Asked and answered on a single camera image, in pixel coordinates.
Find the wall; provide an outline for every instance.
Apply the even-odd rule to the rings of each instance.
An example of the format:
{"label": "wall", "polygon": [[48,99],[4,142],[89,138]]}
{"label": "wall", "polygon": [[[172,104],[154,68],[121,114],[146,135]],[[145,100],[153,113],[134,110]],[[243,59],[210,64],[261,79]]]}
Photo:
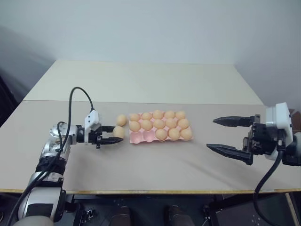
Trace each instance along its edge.
{"label": "wall", "polygon": [[300,0],[0,2],[0,69],[19,99],[56,59],[234,64],[266,105],[301,109],[300,54]]}

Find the brown egg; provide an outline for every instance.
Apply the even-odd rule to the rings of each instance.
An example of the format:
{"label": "brown egg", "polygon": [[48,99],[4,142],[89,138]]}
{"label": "brown egg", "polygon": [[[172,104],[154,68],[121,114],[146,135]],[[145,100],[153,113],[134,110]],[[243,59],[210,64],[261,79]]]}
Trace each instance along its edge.
{"label": "brown egg", "polygon": [[127,117],[124,114],[121,114],[116,119],[116,125],[124,126],[127,123]]}
{"label": "brown egg", "polygon": [[155,110],[152,114],[152,117],[154,119],[162,119],[163,118],[163,112],[161,112],[160,110]]}
{"label": "brown egg", "polygon": [[130,121],[139,121],[140,115],[139,114],[130,114]]}
{"label": "brown egg", "polygon": [[186,113],[185,113],[185,111],[179,111],[179,112],[176,112],[176,113],[175,113],[175,117],[176,117],[177,119],[185,119]]}
{"label": "brown egg", "polygon": [[145,113],[143,113],[142,116],[141,116],[141,118],[142,118],[143,120],[151,120],[151,117],[152,117],[152,115],[151,115],[151,113],[149,113],[149,112],[145,112]]}
{"label": "brown egg", "polygon": [[143,128],[143,129],[145,129],[145,130],[151,130],[151,128],[152,128],[152,123],[151,123],[151,121],[149,121],[149,120],[143,120],[142,121],[142,123],[141,123],[141,127]]}
{"label": "brown egg", "polygon": [[180,137],[180,132],[177,129],[170,129],[168,131],[168,136],[172,139],[172,140],[177,140]]}
{"label": "brown egg", "polygon": [[178,126],[181,127],[182,129],[186,129],[187,127],[190,126],[190,122],[187,119],[180,119],[178,121]]}
{"label": "brown egg", "polygon": [[180,135],[184,140],[190,140],[192,138],[192,131],[190,129],[182,129]]}
{"label": "brown egg", "polygon": [[167,132],[164,129],[158,129],[156,131],[156,138],[159,140],[165,140],[167,137]]}
{"label": "brown egg", "polygon": [[133,132],[138,132],[141,128],[140,123],[138,123],[137,121],[130,121],[129,127]]}
{"label": "brown egg", "polygon": [[174,119],[166,119],[165,124],[169,127],[169,128],[176,128],[177,127],[177,123]]}
{"label": "brown egg", "polygon": [[156,119],[154,121],[154,127],[156,127],[157,129],[163,129],[165,127],[165,122],[161,119]]}
{"label": "brown egg", "polygon": [[116,126],[113,129],[113,137],[124,138],[124,129],[121,126]]}
{"label": "brown egg", "polygon": [[174,112],[173,111],[167,111],[164,114],[165,118],[174,118]]}

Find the table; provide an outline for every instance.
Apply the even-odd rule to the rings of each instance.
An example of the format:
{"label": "table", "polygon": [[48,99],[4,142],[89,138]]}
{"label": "table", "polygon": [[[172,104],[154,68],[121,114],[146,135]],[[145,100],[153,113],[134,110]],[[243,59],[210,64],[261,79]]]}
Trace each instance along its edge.
{"label": "table", "polygon": [[[147,69],[146,76],[163,76],[161,81],[164,83],[174,74],[172,85],[162,89],[162,93],[179,90],[176,97],[181,98],[175,99],[172,95],[164,95],[163,98],[158,94],[151,95],[154,90],[163,88],[160,85],[160,89],[154,89],[154,81],[150,82],[151,86],[142,89],[142,81],[146,79],[138,75],[144,71],[143,67]],[[126,88],[129,85],[126,83],[128,77],[125,79],[123,76],[128,75],[136,84],[136,88]],[[122,82],[113,83],[117,78],[123,78]],[[184,89],[179,89],[178,83],[183,84]],[[49,128],[58,121],[67,120],[66,100],[74,86],[81,86],[87,90],[95,108],[103,117],[103,124],[114,125],[115,118],[120,113],[155,109],[185,110],[192,123],[194,139],[189,142],[166,141],[134,145],[126,138],[119,144],[103,146],[101,150],[96,150],[94,145],[72,146],[63,185],[69,193],[251,193],[272,165],[272,162],[263,156],[255,156],[254,164],[247,166],[206,148],[206,143],[222,143],[241,148],[242,138],[248,132],[248,128],[216,125],[212,123],[214,118],[260,113],[264,120],[265,106],[231,65],[141,65],[57,61],[0,128],[1,151],[2,156],[5,156],[0,159],[1,192],[22,192],[26,187],[48,138]],[[72,123],[83,124],[84,117],[89,112],[89,103],[80,92],[74,97]],[[267,192],[300,191],[300,168],[280,165],[263,189]]]}

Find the black cable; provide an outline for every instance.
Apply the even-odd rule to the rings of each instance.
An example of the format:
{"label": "black cable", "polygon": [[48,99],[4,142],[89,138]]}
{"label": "black cable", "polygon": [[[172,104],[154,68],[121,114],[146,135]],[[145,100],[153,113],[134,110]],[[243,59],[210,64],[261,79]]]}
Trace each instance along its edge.
{"label": "black cable", "polygon": [[72,95],[74,93],[74,90],[76,89],[80,89],[81,91],[83,91],[85,93],[85,95],[88,97],[89,99],[89,102],[91,104],[91,111],[94,110],[94,106],[93,106],[93,103],[91,101],[91,98],[89,97],[88,93],[81,87],[74,87],[71,92],[70,92],[70,96],[69,96],[69,108],[68,108],[68,127],[67,127],[67,131],[66,131],[66,136],[65,136],[65,139],[64,141],[62,142],[62,136],[61,136],[61,132],[60,132],[60,124],[61,123],[64,123],[62,121],[60,121],[58,124],[57,124],[57,131],[58,131],[58,135],[59,135],[59,139],[60,139],[60,148],[59,148],[59,151],[57,152],[57,155],[56,157],[50,162],[50,164],[26,187],[26,189],[23,191],[23,193],[21,194],[21,196],[19,197],[18,201],[16,202],[16,204],[14,205],[10,215],[9,215],[9,218],[8,218],[8,221],[6,223],[6,226],[10,226],[11,224],[11,221],[13,219],[13,216],[14,216],[14,213],[17,213],[17,210],[19,209],[19,206],[21,204],[21,202],[23,201],[23,199],[28,195],[28,193],[34,188],[36,187],[44,178],[46,178],[52,171],[52,167],[55,163],[55,161],[57,160],[57,158],[59,158],[60,156],[60,153],[62,152],[63,150],[63,147],[65,146],[66,142],[67,142],[67,138],[69,136],[69,131],[70,131],[70,126],[71,126],[71,103],[72,103]]}
{"label": "black cable", "polygon": [[283,157],[283,151],[279,150],[278,151],[278,156],[274,162],[274,164],[272,165],[272,167],[269,169],[269,171],[266,173],[266,175],[264,175],[264,177],[261,179],[261,181],[258,183],[254,194],[253,194],[253,204],[254,204],[254,208],[257,212],[257,214],[268,224],[272,225],[272,226],[279,226],[278,224],[275,224],[273,222],[271,222],[269,219],[267,219],[264,214],[260,211],[259,207],[258,207],[258,194],[259,191],[261,190],[262,186],[264,185],[264,183],[269,179],[269,177],[273,174],[273,172],[277,169],[278,165],[280,164],[282,157]]}

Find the pink egg tray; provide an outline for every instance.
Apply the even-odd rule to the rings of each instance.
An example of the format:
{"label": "pink egg tray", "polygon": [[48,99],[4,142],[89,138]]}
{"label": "pink egg tray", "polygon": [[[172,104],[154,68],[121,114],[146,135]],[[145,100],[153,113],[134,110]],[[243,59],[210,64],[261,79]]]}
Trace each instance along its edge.
{"label": "pink egg tray", "polygon": [[[140,115],[140,120],[138,122],[141,124],[142,121],[143,121],[141,119],[141,116],[142,116],[143,113],[138,113],[138,114]],[[155,119],[151,118],[150,121],[152,123],[154,123]],[[168,134],[169,127],[165,126],[163,129]],[[181,127],[179,127],[179,126],[177,126],[176,129],[179,130],[179,131],[181,131]],[[171,140],[171,138],[169,136],[167,136],[167,138],[165,140],[159,140],[158,138],[156,138],[156,135],[155,135],[156,130],[158,130],[158,129],[156,127],[154,127],[154,126],[149,131],[147,131],[147,130],[145,130],[143,128],[140,128],[140,130],[138,132],[133,132],[133,131],[129,130],[130,143],[138,144],[140,142],[148,142],[148,143],[150,143],[150,142],[153,142],[153,141],[156,141],[156,140],[157,141],[161,141],[161,142],[166,141],[166,140]]]}

